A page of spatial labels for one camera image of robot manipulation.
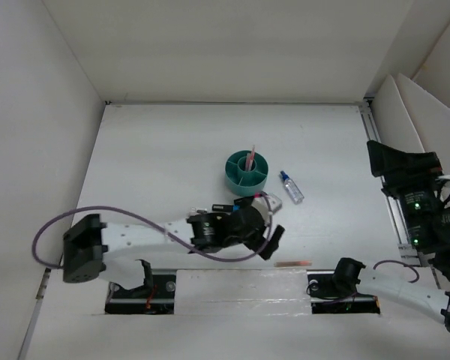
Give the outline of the brown translucent pen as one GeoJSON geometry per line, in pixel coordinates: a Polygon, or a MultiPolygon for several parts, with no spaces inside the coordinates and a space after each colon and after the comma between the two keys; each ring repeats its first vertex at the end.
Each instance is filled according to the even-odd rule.
{"type": "Polygon", "coordinates": [[[289,268],[289,267],[306,267],[312,266],[313,263],[307,260],[296,260],[296,261],[286,261],[286,262],[276,262],[274,267],[276,268],[289,268]]]}

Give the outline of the blue capped black highlighter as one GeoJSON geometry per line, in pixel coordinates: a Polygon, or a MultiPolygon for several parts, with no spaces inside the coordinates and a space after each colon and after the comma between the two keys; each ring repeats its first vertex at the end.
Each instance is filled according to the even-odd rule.
{"type": "Polygon", "coordinates": [[[213,212],[232,213],[236,211],[238,208],[239,207],[237,205],[213,204],[211,210],[213,212]]]}

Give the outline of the red translucent pen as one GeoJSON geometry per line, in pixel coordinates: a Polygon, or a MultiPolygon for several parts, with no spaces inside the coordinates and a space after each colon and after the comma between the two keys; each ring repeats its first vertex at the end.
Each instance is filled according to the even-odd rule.
{"type": "Polygon", "coordinates": [[[252,148],[250,150],[250,153],[252,154],[252,163],[250,164],[250,171],[252,170],[253,163],[254,163],[254,156],[255,156],[255,145],[252,145],[252,148]]]}

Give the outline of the pink capped black highlighter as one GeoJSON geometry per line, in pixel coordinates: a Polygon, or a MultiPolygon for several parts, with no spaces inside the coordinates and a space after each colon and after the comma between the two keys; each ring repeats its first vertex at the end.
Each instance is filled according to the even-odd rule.
{"type": "Polygon", "coordinates": [[[243,196],[243,197],[234,199],[233,204],[240,208],[244,208],[244,207],[250,206],[255,199],[260,198],[260,197],[261,197],[261,195],[258,193],[254,194],[252,196],[243,196]]]}

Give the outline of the purple translucent pen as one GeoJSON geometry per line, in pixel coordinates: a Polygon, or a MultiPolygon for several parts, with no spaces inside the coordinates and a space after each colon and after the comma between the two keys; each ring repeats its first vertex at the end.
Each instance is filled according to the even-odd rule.
{"type": "Polygon", "coordinates": [[[251,170],[251,163],[252,163],[252,154],[248,153],[246,156],[246,161],[244,163],[244,170],[245,171],[250,171],[251,170]]]}

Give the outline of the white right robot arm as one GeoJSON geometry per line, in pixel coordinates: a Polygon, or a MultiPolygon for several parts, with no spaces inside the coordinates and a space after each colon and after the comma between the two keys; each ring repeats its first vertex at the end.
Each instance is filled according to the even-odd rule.
{"type": "MultiPolygon", "coordinates": [[[[381,179],[382,192],[399,203],[409,245],[427,255],[428,265],[450,282],[450,174],[443,172],[435,152],[400,151],[376,140],[367,142],[372,176],[381,179]]],[[[366,265],[343,257],[331,285],[343,298],[376,296],[418,311],[450,333],[450,290],[431,289],[419,280],[383,274],[380,260],[366,265]]]]}

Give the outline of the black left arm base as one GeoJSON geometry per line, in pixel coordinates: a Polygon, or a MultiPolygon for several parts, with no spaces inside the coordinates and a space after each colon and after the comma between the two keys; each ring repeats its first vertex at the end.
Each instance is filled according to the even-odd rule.
{"type": "Polygon", "coordinates": [[[125,289],[117,283],[109,283],[104,305],[110,315],[173,315],[176,294],[175,269],[153,269],[149,262],[141,260],[143,284],[125,289]]]}

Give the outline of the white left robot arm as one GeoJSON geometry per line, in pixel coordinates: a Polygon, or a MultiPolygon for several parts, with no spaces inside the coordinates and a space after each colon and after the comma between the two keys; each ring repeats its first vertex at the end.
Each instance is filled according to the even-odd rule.
{"type": "Polygon", "coordinates": [[[153,287],[146,254],[195,254],[219,261],[219,251],[243,245],[252,257],[269,260],[285,232],[281,225],[272,226],[273,214],[257,200],[230,213],[198,211],[164,225],[147,219],[106,223],[99,214],[88,214],[63,235],[62,279],[82,284],[101,278],[141,298],[153,287]]]}

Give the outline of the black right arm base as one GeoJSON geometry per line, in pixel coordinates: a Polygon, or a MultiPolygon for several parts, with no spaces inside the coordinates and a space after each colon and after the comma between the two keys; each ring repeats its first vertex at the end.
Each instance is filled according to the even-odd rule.
{"type": "Polygon", "coordinates": [[[306,293],[312,314],[381,314],[377,297],[340,291],[332,282],[332,271],[309,271],[306,293]]]}

